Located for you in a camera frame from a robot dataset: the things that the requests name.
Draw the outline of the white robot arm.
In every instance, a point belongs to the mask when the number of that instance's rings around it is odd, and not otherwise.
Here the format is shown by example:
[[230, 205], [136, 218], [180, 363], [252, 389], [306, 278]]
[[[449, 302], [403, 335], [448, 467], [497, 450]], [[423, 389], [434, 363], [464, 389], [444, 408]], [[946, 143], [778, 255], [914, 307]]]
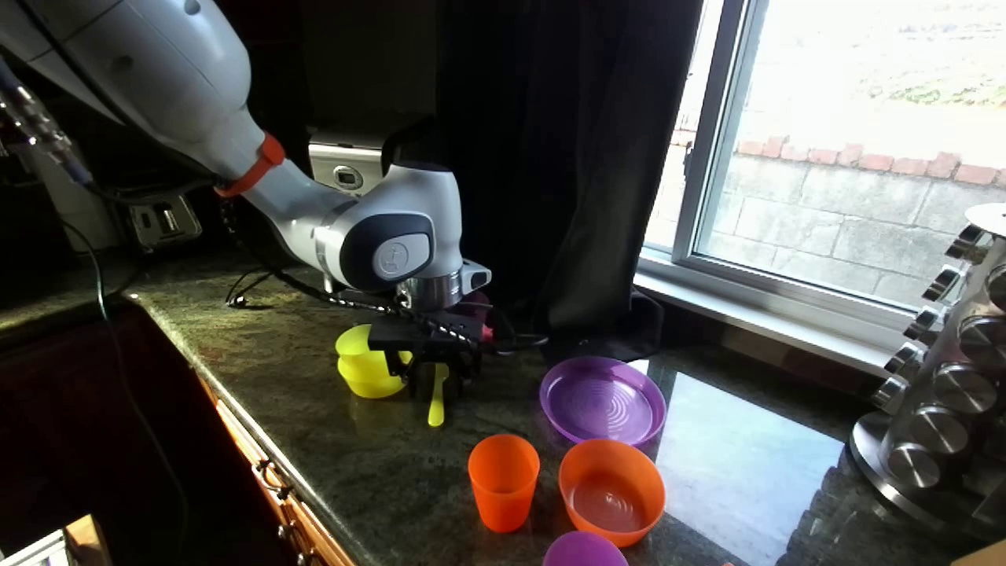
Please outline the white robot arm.
[[393, 163], [365, 196], [311, 180], [252, 116], [250, 50], [214, 0], [0, 0], [0, 41], [207, 171], [219, 198], [252, 205], [324, 277], [331, 306], [405, 319], [412, 354], [486, 346], [486, 323], [461, 312], [490, 271], [464, 255], [456, 177]]

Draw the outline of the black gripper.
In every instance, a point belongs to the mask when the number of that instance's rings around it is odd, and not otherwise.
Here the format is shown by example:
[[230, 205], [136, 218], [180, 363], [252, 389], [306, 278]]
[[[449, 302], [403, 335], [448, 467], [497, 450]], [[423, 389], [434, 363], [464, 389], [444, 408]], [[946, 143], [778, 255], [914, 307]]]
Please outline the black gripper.
[[412, 352], [415, 357], [415, 398], [430, 398], [437, 362], [449, 362], [449, 393], [464, 397], [480, 375], [478, 354], [495, 343], [495, 331], [473, 312], [405, 312], [397, 307], [372, 323], [367, 346], [378, 352]]

